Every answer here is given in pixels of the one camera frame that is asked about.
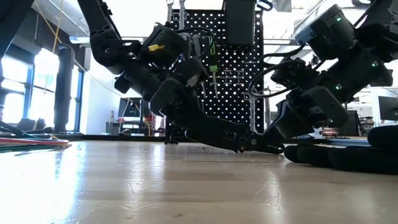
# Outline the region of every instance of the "cable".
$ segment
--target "cable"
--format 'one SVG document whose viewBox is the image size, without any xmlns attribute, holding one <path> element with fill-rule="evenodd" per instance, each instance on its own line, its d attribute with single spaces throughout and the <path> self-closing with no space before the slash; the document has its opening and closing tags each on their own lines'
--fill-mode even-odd
<svg viewBox="0 0 398 224">
<path fill-rule="evenodd" d="M 70 146 L 72 146 L 72 145 L 66 145 L 66 146 L 46 146 L 46 145 L 1 146 L 0 152 L 31 151 L 31 150 L 46 150 L 46 149 L 67 149 Z"/>
<path fill-rule="evenodd" d="M 215 36 L 214 36 L 213 31 L 211 31 L 210 29 L 205 28 L 205 27 L 189 27 L 189 28 L 177 30 L 175 32 L 179 34 L 179 33 L 182 33 L 182 32 L 188 31 L 188 30 L 196 30 L 196 29 L 197 30 L 204 30 L 204 31 L 208 32 L 211 35 L 211 43 L 210 43 L 209 47 L 201 55 L 198 56 L 198 58 L 202 58 L 204 55 L 207 54 L 207 52 L 209 52 L 209 50 L 211 49 L 211 46 L 213 46 L 213 44 L 215 43 Z"/>
<path fill-rule="evenodd" d="M 57 37 L 60 32 L 60 26 L 61 26 L 61 18 L 62 18 L 62 8 L 63 8 L 63 0 L 61 0 L 61 6 L 60 6 L 60 15 L 58 16 L 58 25 L 57 25 L 57 31 L 55 33 L 55 38 L 54 38 L 54 45 L 52 47 L 52 53 L 54 54 L 55 52 L 55 47 L 57 46 Z"/>
<path fill-rule="evenodd" d="M 290 91 L 290 90 L 291 90 L 290 88 L 286 88 L 284 90 L 281 90 L 281 91 L 278 91 L 276 93 L 272 93 L 272 94 L 269 94 L 269 95 L 262 95 L 262 94 L 257 94 L 257 93 L 253 93 L 253 94 L 254 94 L 254 96 L 256 98 L 271 98 L 271 97 L 278 96 L 278 95 L 281 95 L 283 93 L 286 93 L 287 91 Z"/>
<path fill-rule="evenodd" d="M 258 73 L 258 74 L 251 80 L 251 82 L 250 82 L 250 84 L 249 84 L 249 88 L 248 88 L 249 94 L 250 94 L 251 96 L 253 96 L 253 97 L 258 97 L 258 98 L 262 98 L 262 96 L 266 96 L 266 95 L 257 95 L 257 96 L 256 96 L 256 93 L 253 92 L 254 85 L 255 85 L 261 78 L 263 78 L 264 75 L 267 75 L 268 73 L 270 73 L 270 72 L 272 72 L 272 71 L 274 71 L 274 70 L 281 69 L 281 68 L 284 68 L 284 67 L 288 67 L 288 66 L 294 65 L 294 64 L 300 64 L 300 63 L 303 63 L 303 62 L 299 62 L 299 61 L 296 61 L 296 60 L 290 60 L 290 61 L 286 61 L 286 62 L 279 63 L 279 64 L 277 64 L 277 65 L 274 65 L 274 66 L 272 66 L 271 68 L 268 68 L 268 69 L 266 69 L 266 70 L 264 70 L 264 71 Z"/>
<path fill-rule="evenodd" d="M 298 53 L 300 53 L 300 51 L 302 51 L 304 49 L 304 47 L 305 47 L 305 44 L 301 45 L 299 48 L 297 48 L 295 50 L 291 50 L 290 52 L 265 54 L 259 58 L 258 63 L 264 65 L 266 68 L 270 68 L 276 64 L 264 62 L 264 59 L 266 57 L 291 57 L 291 56 L 294 56 L 294 55 L 297 55 Z"/>
<path fill-rule="evenodd" d="M 320 67 L 323 65 L 323 63 L 325 63 L 325 61 L 318 63 L 318 65 L 315 66 L 315 67 L 313 68 L 313 70 L 314 70 L 314 71 L 318 70 L 318 68 L 320 68 Z"/>
<path fill-rule="evenodd" d="M 362 20 L 368 15 L 369 11 L 372 9 L 372 7 L 375 5 L 377 0 L 374 0 L 373 3 L 365 10 L 365 12 L 362 14 L 362 16 L 354 23 L 354 27 L 356 28 Z"/>
<path fill-rule="evenodd" d="M 0 121 L 0 126 L 3 128 L 6 128 L 7 130 L 9 130 L 10 133 L 15 134 L 16 136 L 20 136 L 21 138 L 28 137 L 28 138 L 37 138 L 38 139 L 38 137 L 27 134 L 27 133 L 23 132 L 22 130 L 15 128 L 3 121 Z"/>
<path fill-rule="evenodd" d="M 69 141 L 66 140 L 49 140 L 49 139 L 13 139 L 0 138 L 0 144 L 40 144 L 46 146 L 66 146 Z"/>
<path fill-rule="evenodd" d="M 44 18 L 44 20 L 46 21 L 47 25 L 49 26 L 49 28 L 51 29 L 51 31 L 54 33 L 52 27 L 50 26 L 49 22 L 45 19 L 43 12 L 41 11 L 41 8 L 39 7 L 39 5 L 37 4 L 37 1 L 35 1 L 35 5 L 37 7 L 37 9 L 40 11 L 40 14 L 42 15 L 42 17 Z M 58 16 L 58 25 L 57 25 L 57 31 L 54 33 L 55 38 L 54 38 L 54 45 L 52 47 L 52 53 L 55 53 L 55 47 L 57 46 L 57 41 L 59 40 L 59 42 L 62 44 L 62 41 L 58 38 L 59 35 L 59 31 L 60 31 L 60 26 L 61 26 L 61 18 L 62 18 L 62 9 L 63 9 L 63 0 L 61 0 L 61 6 L 60 6 L 60 14 Z M 47 92 L 47 85 L 49 83 L 49 74 L 47 74 L 47 76 L 45 77 L 45 84 L 44 84 L 44 89 L 43 89 L 43 95 L 45 95 Z"/>
</svg>

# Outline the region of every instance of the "green cable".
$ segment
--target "green cable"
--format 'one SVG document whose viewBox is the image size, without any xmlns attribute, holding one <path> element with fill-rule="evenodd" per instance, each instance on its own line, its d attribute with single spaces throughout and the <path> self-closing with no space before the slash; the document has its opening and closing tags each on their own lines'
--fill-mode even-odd
<svg viewBox="0 0 398 224">
<path fill-rule="evenodd" d="M 66 146 L 5 146 L 0 147 L 0 152 L 33 151 L 46 149 L 66 149 Z"/>
</svg>

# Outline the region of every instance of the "cable bundle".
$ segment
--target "cable bundle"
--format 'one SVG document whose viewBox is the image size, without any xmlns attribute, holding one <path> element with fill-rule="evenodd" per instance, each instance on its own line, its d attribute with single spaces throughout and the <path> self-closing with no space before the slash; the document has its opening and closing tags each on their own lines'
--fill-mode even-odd
<svg viewBox="0 0 398 224">
<path fill-rule="evenodd" d="M 12 127 L 11 125 L 0 121 L 0 126 L 3 131 L 15 135 L 17 138 L 0 138 L 0 152 L 9 151 L 29 151 L 41 149 L 66 149 L 70 147 L 69 141 L 57 139 L 42 139 L 36 136 L 27 134 L 20 129 Z"/>
</svg>

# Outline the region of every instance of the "black column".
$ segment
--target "black column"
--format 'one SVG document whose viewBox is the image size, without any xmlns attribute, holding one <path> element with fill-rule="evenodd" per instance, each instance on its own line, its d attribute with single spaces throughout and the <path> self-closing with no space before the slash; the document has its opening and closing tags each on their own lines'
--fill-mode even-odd
<svg viewBox="0 0 398 224">
<path fill-rule="evenodd" d="M 59 47 L 59 60 L 57 88 L 55 89 L 54 128 L 56 133 L 64 133 L 67 131 L 66 125 L 69 119 L 70 89 L 75 64 L 75 52 L 69 45 Z"/>
</svg>

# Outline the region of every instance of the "computer monitor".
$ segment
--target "computer monitor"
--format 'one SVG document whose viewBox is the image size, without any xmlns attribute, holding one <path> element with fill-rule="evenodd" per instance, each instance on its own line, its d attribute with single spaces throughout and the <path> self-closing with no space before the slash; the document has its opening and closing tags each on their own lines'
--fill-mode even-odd
<svg viewBox="0 0 398 224">
<path fill-rule="evenodd" d="M 130 118 L 130 117 L 140 117 L 140 111 L 142 110 L 143 117 L 149 116 L 149 107 L 142 98 L 121 98 L 119 103 L 119 113 L 118 116 Z"/>
<path fill-rule="evenodd" d="M 398 121 L 398 98 L 379 96 L 380 119 Z"/>
</svg>

